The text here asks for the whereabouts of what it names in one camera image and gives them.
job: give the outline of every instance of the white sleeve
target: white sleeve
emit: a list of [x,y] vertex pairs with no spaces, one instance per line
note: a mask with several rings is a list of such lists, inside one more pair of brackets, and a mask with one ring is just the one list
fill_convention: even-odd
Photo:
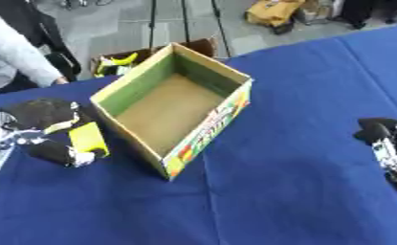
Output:
[[0,59],[40,87],[50,86],[62,77],[59,71],[22,34],[0,17]]

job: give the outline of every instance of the cardboard box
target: cardboard box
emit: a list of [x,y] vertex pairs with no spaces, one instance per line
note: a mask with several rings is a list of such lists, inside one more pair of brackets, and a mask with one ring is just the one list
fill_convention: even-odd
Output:
[[172,179],[249,104],[251,88],[249,76],[172,43],[91,102]]

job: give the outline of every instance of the table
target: table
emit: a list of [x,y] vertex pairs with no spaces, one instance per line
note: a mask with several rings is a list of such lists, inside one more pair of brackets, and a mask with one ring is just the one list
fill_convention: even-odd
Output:
[[[65,169],[15,150],[0,172],[0,245],[393,244],[397,192],[360,117],[397,119],[397,28],[235,57],[252,104],[174,182],[128,144]],[[0,96],[89,103],[113,78]]]

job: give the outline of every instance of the tripod leg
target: tripod leg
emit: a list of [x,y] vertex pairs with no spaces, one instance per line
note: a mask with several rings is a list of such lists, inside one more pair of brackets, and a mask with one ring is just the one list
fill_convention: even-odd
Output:
[[223,39],[223,43],[224,43],[226,51],[227,51],[227,55],[228,55],[228,57],[232,57],[230,45],[228,44],[228,39],[227,39],[227,36],[225,34],[225,29],[223,28],[223,24],[222,24],[222,19],[221,19],[222,14],[220,12],[219,7],[217,6],[216,0],[211,0],[211,5],[213,8],[214,16],[217,19],[217,24],[219,25],[220,33],[222,34],[222,39]]
[[190,46],[190,32],[189,32],[189,23],[187,17],[187,3],[186,0],[182,0],[182,12],[183,12],[183,23],[185,25],[185,38],[187,45]]
[[150,11],[150,23],[149,23],[149,28],[150,28],[150,37],[149,37],[149,51],[152,52],[153,49],[153,37],[155,33],[155,22],[156,22],[156,4],[157,0],[152,0],[152,7]]

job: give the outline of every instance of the person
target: person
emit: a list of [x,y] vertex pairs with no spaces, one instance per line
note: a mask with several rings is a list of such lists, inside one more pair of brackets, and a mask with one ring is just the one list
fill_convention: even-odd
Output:
[[64,83],[45,56],[0,17],[0,94]]

